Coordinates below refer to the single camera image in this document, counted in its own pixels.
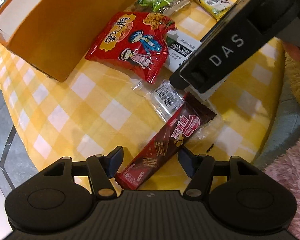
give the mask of snack package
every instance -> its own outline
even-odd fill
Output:
[[[194,0],[207,10],[217,21],[231,8],[230,0]]]
[[[191,93],[200,103],[216,113],[216,117],[204,127],[199,128],[195,136],[191,138],[192,142],[205,140],[205,144],[210,146],[216,140],[218,133],[224,125],[221,114],[218,113],[213,104],[207,99],[211,94],[209,93],[209,96],[206,96],[206,93],[198,94],[196,90],[192,89],[190,86],[186,88],[185,91],[176,90],[171,86],[169,80],[166,80],[165,78],[162,79],[161,76],[159,76],[158,79],[160,79],[158,80],[159,85],[157,85],[156,88],[153,88],[153,85],[150,86],[144,82],[139,82],[133,87],[133,90],[136,94],[147,99],[157,115],[164,122],[167,122],[183,105],[184,95],[187,92]]]
[[[164,66],[171,72],[175,72],[192,52],[196,51],[201,45],[200,41],[180,30],[168,31],[166,41],[169,57]]]
[[[147,9],[152,8],[153,12],[170,16],[188,4],[190,1],[187,0],[137,0],[135,9],[138,10],[140,6]]]
[[[119,12],[96,37],[85,59],[122,66],[153,83],[168,57],[165,35],[175,29],[173,20],[158,13]]]
[[[136,190],[178,152],[199,127],[216,116],[190,93],[185,95],[184,101],[127,168],[114,176],[123,189]]]

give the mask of barcode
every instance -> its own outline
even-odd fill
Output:
[[[179,109],[183,104],[182,97],[171,87],[169,82],[163,83],[160,87],[154,90],[154,92],[158,95],[170,113]]]

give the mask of red snack bag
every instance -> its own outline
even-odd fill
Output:
[[[190,93],[184,99],[184,104],[124,171],[114,176],[123,189],[137,189],[178,152],[195,130],[216,116]]]
[[[173,20],[158,13],[119,12],[97,36],[85,59],[122,66],[153,83],[168,58],[165,34],[175,29]]]

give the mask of pink fluffy blanket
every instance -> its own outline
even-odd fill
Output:
[[[298,209],[289,231],[300,240],[300,139],[285,155],[266,167],[264,172],[294,194]]]

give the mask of yellow checkered tablecloth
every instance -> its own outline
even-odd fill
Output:
[[[200,40],[216,23],[199,5],[174,16],[177,27]],[[210,154],[252,161],[270,129],[281,91],[283,51],[273,39],[232,72],[210,98],[225,124]],[[82,59],[64,83],[32,68],[0,44],[0,88],[29,157],[42,170],[62,156],[82,161],[124,147],[125,167],[162,127],[130,77]],[[206,151],[202,140],[189,145]],[[86,186],[87,181],[77,179]],[[141,189],[184,190],[189,179],[174,156]]]

